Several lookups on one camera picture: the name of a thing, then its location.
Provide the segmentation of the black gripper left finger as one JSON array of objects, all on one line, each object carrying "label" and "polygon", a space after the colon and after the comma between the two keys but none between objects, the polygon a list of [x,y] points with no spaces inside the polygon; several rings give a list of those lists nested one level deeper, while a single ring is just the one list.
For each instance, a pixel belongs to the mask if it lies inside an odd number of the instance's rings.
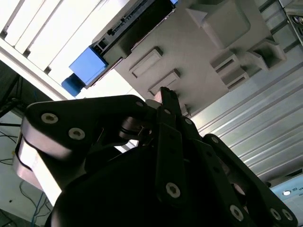
[{"label": "black gripper left finger", "polygon": [[16,147],[18,175],[56,206],[67,185],[89,171],[95,154],[116,152],[137,140],[157,148],[158,199],[181,206],[187,200],[182,119],[186,115],[178,96],[167,87],[146,101],[123,95],[33,103],[25,111]]}]

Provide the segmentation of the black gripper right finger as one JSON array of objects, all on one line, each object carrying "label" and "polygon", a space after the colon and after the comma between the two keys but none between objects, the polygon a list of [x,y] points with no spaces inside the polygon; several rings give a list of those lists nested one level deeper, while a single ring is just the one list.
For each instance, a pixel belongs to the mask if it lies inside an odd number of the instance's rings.
[{"label": "black gripper right finger", "polygon": [[296,227],[291,210],[213,134],[200,136],[181,113],[176,93],[169,107],[182,134],[188,192],[199,224],[210,227]]}]

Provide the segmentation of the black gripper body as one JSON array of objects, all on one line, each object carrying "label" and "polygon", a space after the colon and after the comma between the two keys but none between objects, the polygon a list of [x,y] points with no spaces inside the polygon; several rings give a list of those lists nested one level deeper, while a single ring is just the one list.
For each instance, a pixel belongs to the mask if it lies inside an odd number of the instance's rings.
[{"label": "black gripper body", "polygon": [[134,148],[71,183],[53,227],[223,227],[227,180],[188,118],[157,125],[151,145]]}]

